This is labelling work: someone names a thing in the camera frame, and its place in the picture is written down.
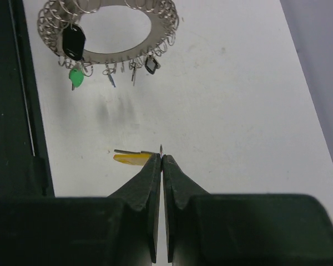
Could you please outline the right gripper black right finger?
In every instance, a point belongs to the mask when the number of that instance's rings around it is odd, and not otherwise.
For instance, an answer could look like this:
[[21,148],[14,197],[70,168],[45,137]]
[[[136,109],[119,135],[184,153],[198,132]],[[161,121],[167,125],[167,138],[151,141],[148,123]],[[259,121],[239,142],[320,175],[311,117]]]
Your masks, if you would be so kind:
[[333,224],[304,194],[211,194],[162,160],[172,265],[333,265]]

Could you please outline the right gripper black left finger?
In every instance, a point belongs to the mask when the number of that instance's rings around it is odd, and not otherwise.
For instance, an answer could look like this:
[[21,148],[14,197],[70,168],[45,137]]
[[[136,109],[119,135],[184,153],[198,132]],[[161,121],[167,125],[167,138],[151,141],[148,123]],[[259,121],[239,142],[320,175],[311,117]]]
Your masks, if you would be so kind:
[[152,265],[162,160],[108,197],[0,200],[0,265]]

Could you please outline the yellow tagged key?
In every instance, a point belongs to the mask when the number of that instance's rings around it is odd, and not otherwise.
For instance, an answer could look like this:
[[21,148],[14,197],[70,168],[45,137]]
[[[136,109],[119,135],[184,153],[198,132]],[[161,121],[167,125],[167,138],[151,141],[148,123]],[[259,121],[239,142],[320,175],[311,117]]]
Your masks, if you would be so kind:
[[155,154],[158,154],[160,158],[163,157],[163,145],[160,145],[159,152],[151,151],[127,151],[127,150],[114,150],[115,155],[113,159],[117,162],[133,165],[133,166],[144,166],[148,160]]

